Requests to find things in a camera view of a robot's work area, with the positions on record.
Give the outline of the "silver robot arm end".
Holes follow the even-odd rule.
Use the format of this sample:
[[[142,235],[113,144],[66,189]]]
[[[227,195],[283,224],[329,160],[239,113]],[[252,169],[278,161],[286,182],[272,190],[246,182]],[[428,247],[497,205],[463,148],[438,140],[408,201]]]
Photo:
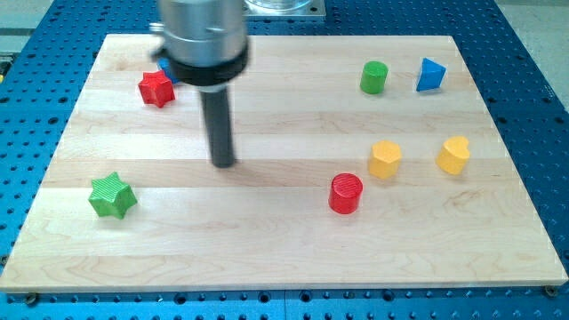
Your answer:
[[[162,38],[153,60],[169,60],[180,81],[224,84],[242,73],[249,45],[241,0],[158,0],[160,21],[150,31]]]

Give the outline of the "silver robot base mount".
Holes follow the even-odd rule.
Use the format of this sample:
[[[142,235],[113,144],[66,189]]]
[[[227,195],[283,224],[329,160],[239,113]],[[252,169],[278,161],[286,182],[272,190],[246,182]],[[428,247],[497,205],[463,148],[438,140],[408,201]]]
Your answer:
[[[244,14],[250,19],[323,19],[325,0],[244,0]]]

